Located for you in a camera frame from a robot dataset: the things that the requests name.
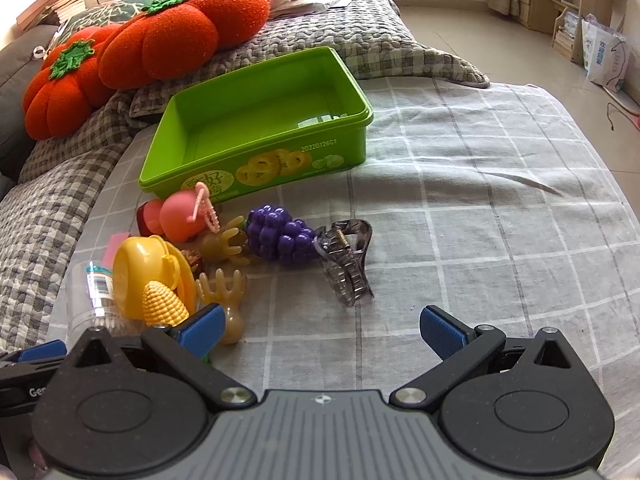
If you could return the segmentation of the yellow corn toy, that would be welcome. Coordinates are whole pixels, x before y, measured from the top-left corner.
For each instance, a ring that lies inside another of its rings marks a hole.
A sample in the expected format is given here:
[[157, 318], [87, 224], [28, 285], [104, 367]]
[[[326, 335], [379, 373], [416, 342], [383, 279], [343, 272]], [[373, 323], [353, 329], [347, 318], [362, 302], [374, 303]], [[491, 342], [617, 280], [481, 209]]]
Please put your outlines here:
[[144, 286], [142, 313], [147, 326], [177, 326], [190, 316], [182, 300], [158, 281], [150, 281]]

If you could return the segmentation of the amber hand-shaped toy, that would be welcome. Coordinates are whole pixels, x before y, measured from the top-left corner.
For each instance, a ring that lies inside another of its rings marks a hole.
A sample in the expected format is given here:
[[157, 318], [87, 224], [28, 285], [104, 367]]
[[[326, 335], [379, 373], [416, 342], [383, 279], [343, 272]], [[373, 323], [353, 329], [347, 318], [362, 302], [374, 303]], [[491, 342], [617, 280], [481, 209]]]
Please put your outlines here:
[[245, 218], [236, 216], [217, 233], [207, 231], [196, 244], [196, 251], [207, 264], [230, 262], [236, 266], [248, 266], [250, 250], [245, 232]]
[[218, 268], [212, 280], [202, 272], [195, 280], [195, 287], [202, 306], [219, 304], [224, 310], [226, 328], [221, 343], [224, 346], [237, 344], [245, 330], [241, 304], [247, 289], [246, 277], [236, 269], [232, 273], [231, 281], [228, 281], [224, 270]]

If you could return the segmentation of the clear cotton swab jar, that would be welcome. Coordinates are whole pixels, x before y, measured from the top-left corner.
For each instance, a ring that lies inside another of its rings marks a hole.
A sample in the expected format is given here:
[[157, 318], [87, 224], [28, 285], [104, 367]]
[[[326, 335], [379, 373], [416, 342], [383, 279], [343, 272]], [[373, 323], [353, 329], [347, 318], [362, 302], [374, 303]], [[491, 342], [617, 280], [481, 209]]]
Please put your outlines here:
[[67, 339], [78, 341], [88, 328], [105, 328], [114, 336], [129, 336], [134, 326], [116, 307], [112, 271], [93, 260], [81, 261], [70, 271], [66, 285]]

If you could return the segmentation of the yellow toy pot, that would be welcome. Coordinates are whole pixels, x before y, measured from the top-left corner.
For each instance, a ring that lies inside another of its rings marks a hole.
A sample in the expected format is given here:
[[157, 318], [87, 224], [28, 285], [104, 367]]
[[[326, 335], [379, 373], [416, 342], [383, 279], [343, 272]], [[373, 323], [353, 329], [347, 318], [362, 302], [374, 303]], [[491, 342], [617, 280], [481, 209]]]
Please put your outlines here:
[[126, 238], [116, 250], [112, 279], [115, 304], [130, 320], [143, 320], [142, 294], [150, 281], [175, 292], [190, 314], [196, 311], [198, 298], [190, 264], [177, 247], [158, 235]]

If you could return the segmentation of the pink rubber toy figure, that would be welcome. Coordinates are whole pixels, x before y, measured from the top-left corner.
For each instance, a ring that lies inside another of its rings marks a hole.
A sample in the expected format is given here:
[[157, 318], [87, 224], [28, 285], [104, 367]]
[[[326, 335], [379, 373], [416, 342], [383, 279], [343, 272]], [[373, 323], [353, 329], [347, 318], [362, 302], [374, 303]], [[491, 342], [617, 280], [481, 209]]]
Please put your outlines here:
[[220, 231], [208, 186], [203, 182], [175, 192], [166, 200], [148, 200], [137, 210], [137, 225], [142, 236], [158, 235], [172, 244], [187, 242], [205, 229]]

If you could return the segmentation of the purple grape toy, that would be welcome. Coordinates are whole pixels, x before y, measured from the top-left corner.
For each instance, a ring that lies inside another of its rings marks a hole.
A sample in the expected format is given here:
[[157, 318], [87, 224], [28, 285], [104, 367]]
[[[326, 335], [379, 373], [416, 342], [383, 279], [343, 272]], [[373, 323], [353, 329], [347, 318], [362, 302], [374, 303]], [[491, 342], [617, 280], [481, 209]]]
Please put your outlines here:
[[265, 204], [252, 209], [245, 222], [247, 247], [257, 257], [285, 266], [300, 266], [319, 258], [316, 232], [284, 207]]

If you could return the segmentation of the grey transparent hair claw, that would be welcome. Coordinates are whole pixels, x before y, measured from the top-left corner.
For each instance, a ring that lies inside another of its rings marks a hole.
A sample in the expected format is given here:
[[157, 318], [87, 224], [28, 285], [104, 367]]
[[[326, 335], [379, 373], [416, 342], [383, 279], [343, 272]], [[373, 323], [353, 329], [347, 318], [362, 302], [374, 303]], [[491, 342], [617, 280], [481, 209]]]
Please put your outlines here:
[[314, 249], [323, 271], [345, 307], [353, 307], [364, 296], [373, 297], [366, 275], [372, 234], [369, 222], [355, 218], [335, 221], [314, 233]]

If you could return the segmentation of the grey checked quilt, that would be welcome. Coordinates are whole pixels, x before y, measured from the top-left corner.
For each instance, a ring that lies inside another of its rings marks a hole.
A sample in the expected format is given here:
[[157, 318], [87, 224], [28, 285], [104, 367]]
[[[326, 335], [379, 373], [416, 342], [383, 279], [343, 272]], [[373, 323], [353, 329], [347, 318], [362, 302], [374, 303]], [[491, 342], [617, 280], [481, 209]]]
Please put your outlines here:
[[277, 18], [257, 36], [175, 82], [119, 91], [67, 139], [36, 144], [1, 200], [1, 348], [46, 339], [62, 279], [108, 177], [134, 136], [169, 99], [268, 58], [330, 47], [358, 79], [433, 77], [472, 88], [488, 77], [457, 55], [419, 44], [393, 0], [352, 0], [343, 9]]

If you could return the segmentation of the small orange pumpkin cushion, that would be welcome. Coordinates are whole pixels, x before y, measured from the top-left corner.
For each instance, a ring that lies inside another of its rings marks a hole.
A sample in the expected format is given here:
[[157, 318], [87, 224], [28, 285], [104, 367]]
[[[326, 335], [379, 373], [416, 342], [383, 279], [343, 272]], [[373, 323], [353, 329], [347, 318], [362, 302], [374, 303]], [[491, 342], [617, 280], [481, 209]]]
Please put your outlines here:
[[104, 86], [98, 54], [119, 24], [91, 26], [54, 48], [23, 98], [25, 130], [43, 141], [74, 134], [115, 93]]

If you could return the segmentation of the green plastic box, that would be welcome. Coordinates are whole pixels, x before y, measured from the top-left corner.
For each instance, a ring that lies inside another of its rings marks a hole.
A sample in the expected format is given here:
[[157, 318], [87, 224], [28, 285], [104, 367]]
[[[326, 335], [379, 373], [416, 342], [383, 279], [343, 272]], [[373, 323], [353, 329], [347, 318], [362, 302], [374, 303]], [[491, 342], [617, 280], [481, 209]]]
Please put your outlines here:
[[337, 52], [316, 47], [175, 94], [138, 180], [166, 198], [205, 183], [215, 202], [366, 159], [372, 107]]

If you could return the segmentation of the grey sofa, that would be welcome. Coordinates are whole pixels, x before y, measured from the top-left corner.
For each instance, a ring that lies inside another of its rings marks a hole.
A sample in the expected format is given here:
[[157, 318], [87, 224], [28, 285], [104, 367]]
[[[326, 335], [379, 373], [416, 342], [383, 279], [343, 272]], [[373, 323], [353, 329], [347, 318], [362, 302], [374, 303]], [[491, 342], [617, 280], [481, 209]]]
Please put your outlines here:
[[39, 25], [18, 37], [0, 53], [0, 167], [2, 177], [16, 183], [27, 157], [35, 146], [24, 126], [23, 98], [25, 91], [42, 65], [36, 58], [36, 47], [46, 48], [56, 32], [56, 26]]

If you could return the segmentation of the large orange pumpkin cushion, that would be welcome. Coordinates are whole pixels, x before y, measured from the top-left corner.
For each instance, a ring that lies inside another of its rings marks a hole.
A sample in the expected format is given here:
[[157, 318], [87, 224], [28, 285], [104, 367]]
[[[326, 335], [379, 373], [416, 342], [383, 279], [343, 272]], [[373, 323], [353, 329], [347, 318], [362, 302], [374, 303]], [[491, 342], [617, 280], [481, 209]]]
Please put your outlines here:
[[252, 39], [269, 14], [270, 0], [154, 0], [100, 47], [100, 79], [131, 90], [180, 78]]

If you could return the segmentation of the white paper bag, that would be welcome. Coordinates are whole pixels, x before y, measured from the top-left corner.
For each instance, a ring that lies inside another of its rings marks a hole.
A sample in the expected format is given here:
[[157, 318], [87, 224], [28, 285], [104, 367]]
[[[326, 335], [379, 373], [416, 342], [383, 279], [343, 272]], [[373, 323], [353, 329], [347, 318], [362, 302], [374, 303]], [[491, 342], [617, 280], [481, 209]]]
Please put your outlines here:
[[582, 57], [590, 82], [612, 92], [623, 88], [630, 59], [626, 37], [592, 14], [582, 19]]

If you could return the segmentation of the teal patterned pillow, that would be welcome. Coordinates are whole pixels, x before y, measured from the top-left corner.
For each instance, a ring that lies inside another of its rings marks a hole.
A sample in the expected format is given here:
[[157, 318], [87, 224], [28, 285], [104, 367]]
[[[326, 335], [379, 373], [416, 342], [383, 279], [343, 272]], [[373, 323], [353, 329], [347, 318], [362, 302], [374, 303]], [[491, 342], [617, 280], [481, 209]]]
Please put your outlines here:
[[111, 0], [101, 3], [91, 9], [82, 11], [60, 25], [50, 44], [48, 51], [59, 44], [64, 44], [75, 32], [81, 29], [109, 24], [122, 24], [140, 14], [142, 10], [154, 0]]

